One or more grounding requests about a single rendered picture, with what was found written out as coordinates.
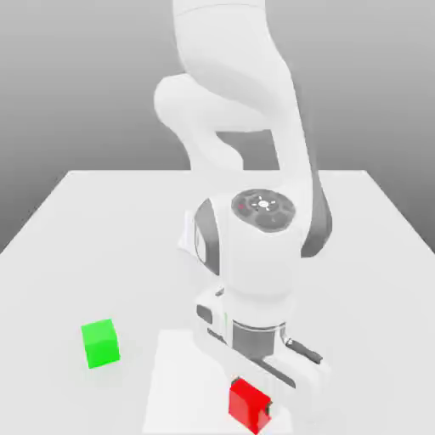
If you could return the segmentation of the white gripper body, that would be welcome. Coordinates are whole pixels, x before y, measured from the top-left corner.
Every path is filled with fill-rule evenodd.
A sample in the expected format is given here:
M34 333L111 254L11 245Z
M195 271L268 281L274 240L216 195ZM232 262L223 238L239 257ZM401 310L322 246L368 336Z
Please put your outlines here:
M262 359L247 358L205 326L194 331L194 338L230 380L245 379L272 399L273 409L287 408L297 423L317 421L323 413L330 368L288 348L285 335L274 333L273 353Z

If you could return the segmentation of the small red cube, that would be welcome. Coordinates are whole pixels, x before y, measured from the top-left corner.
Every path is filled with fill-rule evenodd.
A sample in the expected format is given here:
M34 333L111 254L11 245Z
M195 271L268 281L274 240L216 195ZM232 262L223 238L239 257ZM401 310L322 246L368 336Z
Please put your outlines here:
M229 414L258 435L270 422L271 398L241 377L231 382Z

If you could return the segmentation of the small green cube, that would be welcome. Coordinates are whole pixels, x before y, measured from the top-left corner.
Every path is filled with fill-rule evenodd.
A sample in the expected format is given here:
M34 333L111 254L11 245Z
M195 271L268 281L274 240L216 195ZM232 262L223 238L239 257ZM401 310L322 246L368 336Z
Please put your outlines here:
M111 319L82 325L81 331L89 369L120 360L118 339Z

